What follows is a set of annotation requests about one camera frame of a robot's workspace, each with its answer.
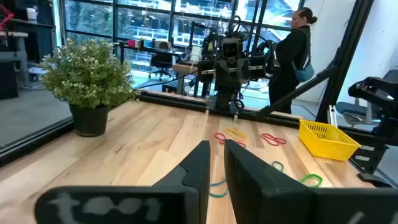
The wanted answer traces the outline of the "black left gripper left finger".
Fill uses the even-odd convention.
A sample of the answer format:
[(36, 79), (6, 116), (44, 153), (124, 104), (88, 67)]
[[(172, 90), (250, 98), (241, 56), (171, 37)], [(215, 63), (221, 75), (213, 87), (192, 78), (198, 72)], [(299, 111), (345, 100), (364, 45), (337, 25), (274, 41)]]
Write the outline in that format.
[(63, 186), (34, 206), (37, 224), (206, 224), (210, 143), (201, 141), (152, 186)]

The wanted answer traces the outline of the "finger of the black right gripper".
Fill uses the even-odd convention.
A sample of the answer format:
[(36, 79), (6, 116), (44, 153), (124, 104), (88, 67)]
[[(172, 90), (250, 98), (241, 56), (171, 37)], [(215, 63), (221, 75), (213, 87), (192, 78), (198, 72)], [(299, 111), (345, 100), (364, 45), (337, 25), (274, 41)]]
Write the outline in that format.
[(265, 77), (264, 67), (265, 67), (264, 55), (249, 57), (250, 78), (264, 78)]
[(214, 60), (201, 60), (198, 62), (198, 80), (202, 83), (211, 83), (215, 74)]

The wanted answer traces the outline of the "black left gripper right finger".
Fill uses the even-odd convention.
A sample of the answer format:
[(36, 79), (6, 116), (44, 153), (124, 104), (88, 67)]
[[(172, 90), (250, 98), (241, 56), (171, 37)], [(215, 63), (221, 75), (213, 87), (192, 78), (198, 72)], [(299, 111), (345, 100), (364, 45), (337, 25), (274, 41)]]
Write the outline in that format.
[(233, 140), (224, 169), (237, 224), (398, 224), (398, 190), (307, 187)]

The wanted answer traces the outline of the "green rubber band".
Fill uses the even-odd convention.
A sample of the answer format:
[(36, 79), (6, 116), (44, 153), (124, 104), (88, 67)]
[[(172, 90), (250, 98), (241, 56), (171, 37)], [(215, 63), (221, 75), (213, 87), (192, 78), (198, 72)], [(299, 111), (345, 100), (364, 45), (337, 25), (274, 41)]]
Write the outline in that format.
[(319, 188), (321, 186), (321, 184), (323, 183), (323, 178), (320, 177), (317, 174), (307, 174), (304, 177), (302, 177), (299, 182), (304, 184), (305, 181), (309, 180), (309, 179), (315, 179), (315, 185), (311, 185), (311, 188)]

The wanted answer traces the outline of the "yellow rubber band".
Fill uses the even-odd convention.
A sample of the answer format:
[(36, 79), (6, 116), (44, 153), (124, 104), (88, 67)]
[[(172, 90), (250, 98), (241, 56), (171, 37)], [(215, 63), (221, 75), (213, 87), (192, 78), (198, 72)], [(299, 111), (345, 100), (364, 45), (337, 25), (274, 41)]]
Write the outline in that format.
[(234, 128), (225, 128), (224, 132), (235, 141), (244, 142), (247, 140), (247, 135)]

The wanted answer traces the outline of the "red rubber band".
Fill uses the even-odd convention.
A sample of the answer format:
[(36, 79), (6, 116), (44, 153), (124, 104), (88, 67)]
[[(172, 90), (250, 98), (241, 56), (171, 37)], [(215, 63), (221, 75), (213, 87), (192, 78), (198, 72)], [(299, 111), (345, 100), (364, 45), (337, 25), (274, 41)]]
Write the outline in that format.
[[(214, 137), (218, 141), (219, 144), (223, 145), (226, 141), (226, 136), (222, 133), (214, 133)], [(238, 143), (243, 148), (246, 147), (245, 143), (243, 143), (243, 142), (236, 141), (236, 143)]]
[(261, 138), (272, 146), (280, 146), (287, 143), (285, 139), (277, 138), (274, 135), (268, 133), (262, 133)]

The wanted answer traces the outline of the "light blue shoulder bag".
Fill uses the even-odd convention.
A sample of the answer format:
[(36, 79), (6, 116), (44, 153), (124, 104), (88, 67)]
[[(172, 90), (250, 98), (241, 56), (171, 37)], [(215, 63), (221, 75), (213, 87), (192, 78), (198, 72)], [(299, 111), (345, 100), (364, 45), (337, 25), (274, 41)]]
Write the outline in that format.
[(309, 81), (315, 74), (315, 71), (311, 64), (311, 60), (309, 58), (307, 59), (303, 69), (299, 70), (294, 62), (292, 62), (292, 67), (299, 83)]

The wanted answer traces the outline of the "yellow plastic mesh bin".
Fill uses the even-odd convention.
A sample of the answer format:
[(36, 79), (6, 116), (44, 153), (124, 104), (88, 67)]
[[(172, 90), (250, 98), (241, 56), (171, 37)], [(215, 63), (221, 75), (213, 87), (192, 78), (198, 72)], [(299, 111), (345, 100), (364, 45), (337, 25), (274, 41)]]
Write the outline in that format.
[(315, 157), (347, 161), (361, 145), (331, 124), (299, 120), (299, 138)]

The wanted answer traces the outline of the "person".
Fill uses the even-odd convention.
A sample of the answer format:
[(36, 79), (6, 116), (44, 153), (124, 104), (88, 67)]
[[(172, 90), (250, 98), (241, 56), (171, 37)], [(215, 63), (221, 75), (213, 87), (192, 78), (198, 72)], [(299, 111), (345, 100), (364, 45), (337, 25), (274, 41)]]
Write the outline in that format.
[(291, 21), (291, 33), (281, 40), (275, 54), (280, 64), (280, 72), (269, 82), (270, 105), (293, 92), (299, 83), (307, 79), (302, 75), (310, 64), (311, 32), (310, 26), (317, 17), (308, 7), (295, 11)]

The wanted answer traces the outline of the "black office chair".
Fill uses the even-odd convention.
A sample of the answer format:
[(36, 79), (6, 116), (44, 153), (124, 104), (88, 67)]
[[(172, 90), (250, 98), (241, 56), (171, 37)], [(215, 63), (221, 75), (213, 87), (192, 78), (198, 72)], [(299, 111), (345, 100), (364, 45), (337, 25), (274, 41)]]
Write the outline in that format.
[(158, 68), (158, 71), (150, 72), (148, 77), (151, 78), (151, 75), (154, 74), (155, 76), (159, 74), (159, 80), (162, 80), (164, 75), (172, 78), (171, 74), (168, 72), (173, 65), (173, 55), (167, 53), (156, 53), (152, 55), (150, 60), (150, 66)]

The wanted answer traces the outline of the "grey office chair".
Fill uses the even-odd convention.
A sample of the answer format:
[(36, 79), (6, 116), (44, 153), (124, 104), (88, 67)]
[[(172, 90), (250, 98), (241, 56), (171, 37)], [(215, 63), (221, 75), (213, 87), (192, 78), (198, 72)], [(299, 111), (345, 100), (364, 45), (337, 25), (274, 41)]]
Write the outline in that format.
[(338, 102), (336, 110), (346, 122), (377, 125), (392, 113), (398, 112), (398, 70), (390, 70), (384, 78), (367, 77), (349, 88), (354, 103)]

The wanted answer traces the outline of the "black equipment stand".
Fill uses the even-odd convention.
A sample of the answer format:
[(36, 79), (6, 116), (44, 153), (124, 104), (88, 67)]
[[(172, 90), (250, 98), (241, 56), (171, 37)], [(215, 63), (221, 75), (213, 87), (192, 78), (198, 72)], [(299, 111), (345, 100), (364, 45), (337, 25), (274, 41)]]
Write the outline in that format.
[(377, 115), (380, 122), (373, 128), (370, 137), (361, 138), (361, 147), (357, 153), (367, 153), (370, 168), (364, 168), (358, 177), (376, 187), (392, 187), (388, 181), (374, 175), (374, 170), (384, 155), (388, 142), (398, 142), (398, 81), (367, 77), (351, 86), (348, 93), (379, 108)]

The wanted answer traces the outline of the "artificial plant in black pot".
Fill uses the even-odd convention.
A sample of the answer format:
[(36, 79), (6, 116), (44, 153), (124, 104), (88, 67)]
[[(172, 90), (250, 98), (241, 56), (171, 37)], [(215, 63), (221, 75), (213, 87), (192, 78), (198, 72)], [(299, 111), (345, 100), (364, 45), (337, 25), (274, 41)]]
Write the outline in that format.
[(113, 47), (103, 40), (77, 44), (67, 39), (39, 64), (45, 71), (43, 86), (68, 103), (79, 136), (104, 134), (111, 107), (139, 100), (130, 65), (113, 54)]

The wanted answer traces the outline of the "black shelving unit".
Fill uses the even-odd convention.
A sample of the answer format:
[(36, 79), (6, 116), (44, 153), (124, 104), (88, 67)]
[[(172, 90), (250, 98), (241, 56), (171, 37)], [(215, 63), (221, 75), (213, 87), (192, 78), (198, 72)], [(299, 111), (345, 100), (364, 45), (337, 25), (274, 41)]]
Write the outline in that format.
[[(38, 76), (29, 71), (56, 47), (53, 0), (0, 0), (14, 14), (0, 30), (0, 100), (17, 98), (21, 88), (33, 88)], [(36, 8), (37, 23), (27, 20)]]

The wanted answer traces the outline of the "red desk lamp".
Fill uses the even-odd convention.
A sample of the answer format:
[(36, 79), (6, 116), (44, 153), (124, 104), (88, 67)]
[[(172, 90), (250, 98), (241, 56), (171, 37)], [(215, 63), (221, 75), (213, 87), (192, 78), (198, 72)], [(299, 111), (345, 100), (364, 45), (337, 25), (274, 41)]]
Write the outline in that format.
[(4, 30), (6, 23), (14, 17), (14, 14), (0, 4), (0, 30)]

